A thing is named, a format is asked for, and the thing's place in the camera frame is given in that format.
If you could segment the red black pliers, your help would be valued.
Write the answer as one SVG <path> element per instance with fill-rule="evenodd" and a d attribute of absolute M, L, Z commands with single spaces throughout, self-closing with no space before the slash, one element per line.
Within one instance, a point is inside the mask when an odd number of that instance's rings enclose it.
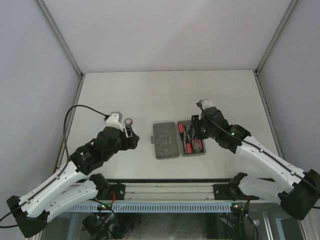
<path fill-rule="evenodd" d="M 191 144 L 191 149 L 192 149 L 192 153 L 193 154 L 199 154 L 203 151 L 203 144 L 202 144 L 202 141 L 197 139 L 195 137 L 195 134 L 194 134 L 194 130 L 193 130 L 193 127 L 190 126 L 189 130 L 188 130 L 188 135 L 189 135 L 189 138 L 190 138 L 190 144 Z"/>

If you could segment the red screwdriver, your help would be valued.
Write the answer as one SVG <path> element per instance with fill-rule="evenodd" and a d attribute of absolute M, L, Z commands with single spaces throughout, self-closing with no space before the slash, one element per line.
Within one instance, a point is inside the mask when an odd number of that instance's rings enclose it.
<path fill-rule="evenodd" d="M 183 142 L 185 135 L 184 135 L 184 125 L 181 122 L 178 123 L 178 131 L 179 131 L 180 139 Z"/>
<path fill-rule="evenodd" d="M 187 133 L 187 128 L 186 126 L 184 127 L 184 131 L 185 131 L 185 148 L 186 148 L 186 153 L 187 154 L 192 154 L 192 147 L 191 147 L 191 143 L 190 143 L 190 139 L 189 139 L 189 135 Z"/>

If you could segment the grey plastic tool case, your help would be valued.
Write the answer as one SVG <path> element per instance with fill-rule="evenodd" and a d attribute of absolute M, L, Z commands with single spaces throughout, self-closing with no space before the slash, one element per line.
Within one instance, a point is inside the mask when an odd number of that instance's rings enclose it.
<path fill-rule="evenodd" d="M 198 157 L 206 154 L 205 143 L 202 141 L 202 152 L 187 154 L 186 133 L 184 129 L 184 141 L 181 141 L 178 123 L 186 127 L 187 134 L 191 126 L 191 120 L 178 122 L 160 122 L 153 125 L 153 136 L 151 142 L 154 144 L 155 157 L 157 160 L 175 159 L 182 157 Z"/>

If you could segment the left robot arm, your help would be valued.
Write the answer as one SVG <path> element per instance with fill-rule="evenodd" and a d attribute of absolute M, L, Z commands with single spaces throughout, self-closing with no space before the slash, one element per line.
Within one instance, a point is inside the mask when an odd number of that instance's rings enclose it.
<path fill-rule="evenodd" d="M 131 126 L 105 127 L 95 138 L 78 147 L 62 169 L 23 196 L 11 196 L 7 205 L 25 238 L 41 232 L 59 214 L 83 201 L 104 200 L 110 184 L 93 171 L 119 151 L 134 150 L 140 138 Z"/>

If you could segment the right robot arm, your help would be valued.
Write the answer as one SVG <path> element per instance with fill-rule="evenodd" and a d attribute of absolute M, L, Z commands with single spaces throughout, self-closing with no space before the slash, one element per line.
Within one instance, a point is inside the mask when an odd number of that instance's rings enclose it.
<path fill-rule="evenodd" d="M 230 195 L 237 200 L 254 196 L 272 201 L 292 218 L 304 220 L 320 199 L 320 174 L 305 171 L 277 156 L 238 124 L 229 124 L 215 106 L 192 115 L 191 128 L 199 140 L 213 139 L 223 149 L 248 159 L 273 181 L 238 173 L 229 182 Z"/>

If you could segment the black tape roll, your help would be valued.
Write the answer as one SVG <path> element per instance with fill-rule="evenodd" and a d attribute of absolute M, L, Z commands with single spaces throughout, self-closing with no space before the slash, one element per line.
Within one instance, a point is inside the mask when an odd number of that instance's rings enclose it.
<path fill-rule="evenodd" d="M 126 118 L 124 123 L 126 126 L 131 126 L 133 124 L 133 120 L 131 118 Z"/>

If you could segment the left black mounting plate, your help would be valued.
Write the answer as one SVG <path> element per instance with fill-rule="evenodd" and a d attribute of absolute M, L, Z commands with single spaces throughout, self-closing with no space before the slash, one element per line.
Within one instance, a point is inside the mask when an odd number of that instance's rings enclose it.
<path fill-rule="evenodd" d="M 99 190 L 97 200 L 122 201 L 125 198 L 126 186 L 121 183 L 111 184 L 103 190 Z"/>

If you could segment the black mounting plate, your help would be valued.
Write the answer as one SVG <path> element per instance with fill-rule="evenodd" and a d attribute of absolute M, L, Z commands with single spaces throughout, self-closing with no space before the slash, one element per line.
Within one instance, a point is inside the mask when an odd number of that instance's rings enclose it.
<path fill-rule="evenodd" d="M 214 184 L 213 193 L 215 200 L 237 200 L 241 196 L 238 188 L 230 186 L 229 184 Z"/>
<path fill-rule="evenodd" d="M 121 183 L 111 184 L 103 190 L 99 190 L 97 200 L 122 201 L 125 198 L 126 186 Z"/>

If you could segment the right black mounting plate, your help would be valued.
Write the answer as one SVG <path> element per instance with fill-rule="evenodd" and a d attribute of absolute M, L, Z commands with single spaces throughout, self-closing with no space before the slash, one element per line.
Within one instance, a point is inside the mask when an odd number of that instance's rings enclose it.
<path fill-rule="evenodd" d="M 230 186 L 229 184 L 214 184 L 213 193 L 215 200 L 237 200 L 241 196 L 238 188 Z"/>

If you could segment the aluminium front rail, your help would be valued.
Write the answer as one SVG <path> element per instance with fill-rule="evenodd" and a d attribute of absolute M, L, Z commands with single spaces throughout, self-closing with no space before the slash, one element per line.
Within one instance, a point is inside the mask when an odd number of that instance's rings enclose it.
<path fill-rule="evenodd" d="M 253 189 L 241 192 L 237 200 L 215 200 L 213 185 L 226 182 L 111 182 L 125 185 L 122 202 L 209 202 L 209 201 L 244 201 L 250 196 L 252 200 L 273 202 L 281 188 L 272 181 L 268 187 L 259 186 L 255 181 Z"/>

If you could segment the right aluminium frame post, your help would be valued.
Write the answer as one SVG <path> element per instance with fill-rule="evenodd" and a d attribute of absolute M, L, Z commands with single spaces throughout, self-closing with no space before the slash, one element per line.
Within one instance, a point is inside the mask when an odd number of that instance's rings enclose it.
<path fill-rule="evenodd" d="M 299 5 L 301 1 L 300 0 L 291 0 L 289 2 L 288 7 L 286 8 L 274 34 L 272 35 L 272 38 L 270 39 L 266 50 L 264 51 L 262 58 L 260 59 L 257 67 L 252 71 L 254 75 L 254 79 L 258 88 L 258 92 L 262 101 L 262 105 L 264 108 L 264 112 L 266 114 L 269 127 L 272 133 L 272 137 L 276 146 L 277 153 L 280 157 L 285 158 L 285 153 L 281 144 L 281 140 L 279 138 L 279 134 L 277 131 L 277 127 L 274 120 L 274 115 L 272 113 L 272 108 L 270 106 L 270 101 L 268 99 L 267 93 L 265 91 L 265 86 L 262 79 L 262 71 L 264 69 L 264 66 L 266 65 L 267 61 L 269 60 L 273 50 L 277 46 L 278 41 L 280 40 L 281 36 L 283 35 L 283 32 L 288 25 L 290 19 L 292 18 L 292 15 L 294 14 L 297 6 Z"/>

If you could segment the aluminium frame post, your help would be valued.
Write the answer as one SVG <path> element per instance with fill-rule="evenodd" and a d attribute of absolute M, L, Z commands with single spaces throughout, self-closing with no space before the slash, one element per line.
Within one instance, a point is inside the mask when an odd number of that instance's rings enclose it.
<path fill-rule="evenodd" d="M 286 8 L 274 34 L 272 35 L 272 38 L 270 39 L 266 50 L 264 51 L 262 58 L 260 59 L 257 67 L 252 71 L 254 75 L 254 79 L 258 88 L 258 92 L 262 101 L 262 105 L 264 108 L 264 112 L 266 114 L 269 127 L 272 133 L 272 137 L 276 146 L 277 153 L 280 157 L 285 158 L 285 153 L 281 144 L 281 140 L 279 138 L 279 134 L 277 131 L 277 127 L 274 120 L 274 115 L 272 113 L 272 108 L 270 106 L 270 101 L 268 99 L 267 93 L 265 91 L 265 86 L 262 79 L 262 71 L 264 69 L 264 66 L 266 65 L 267 61 L 269 60 L 273 50 L 277 46 L 278 41 L 280 40 L 281 36 L 283 35 L 283 32 L 288 25 L 290 19 L 292 18 L 292 15 L 294 14 L 297 6 L 299 5 L 301 1 L 300 0 L 291 0 L 289 2 L 288 7 Z"/>
<path fill-rule="evenodd" d="M 77 85 L 76 85 L 74 96 L 72 99 L 72 106 L 73 106 L 73 105 L 77 104 L 79 101 L 79 97 L 80 97 L 80 93 L 82 90 L 83 79 L 84 79 L 85 74 L 81 71 L 78 63 L 76 62 L 74 55 L 72 54 L 67 42 L 65 41 L 65 38 L 63 37 L 55 19 L 54 19 L 53 15 L 51 14 L 45 1 L 44 0 L 34 0 L 34 3 L 37 6 L 38 10 L 40 11 L 49 30 L 53 34 L 61 51 L 63 52 L 63 54 L 66 57 L 69 64 L 72 66 L 72 69 L 74 70 L 74 72 L 77 76 Z"/>

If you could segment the left aluminium frame post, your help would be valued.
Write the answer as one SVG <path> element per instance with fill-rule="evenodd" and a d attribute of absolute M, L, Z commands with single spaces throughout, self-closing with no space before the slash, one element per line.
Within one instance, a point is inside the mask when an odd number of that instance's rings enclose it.
<path fill-rule="evenodd" d="M 80 97 L 80 93 L 82 90 L 83 79 L 84 79 L 85 74 L 81 71 L 78 63 L 76 62 L 74 55 L 72 54 L 67 42 L 65 41 L 65 38 L 63 37 L 55 19 L 54 19 L 53 15 L 51 14 L 45 1 L 44 0 L 34 0 L 34 3 L 37 6 L 38 10 L 40 11 L 49 30 L 53 34 L 61 51 L 63 52 L 63 54 L 66 57 L 69 64 L 72 66 L 72 69 L 74 70 L 74 72 L 77 76 L 77 85 L 76 85 L 74 96 L 72 99 L 72 106 L 73 106 L 73 105 L 77 104 L 79 101 L 79 97 Z"/>

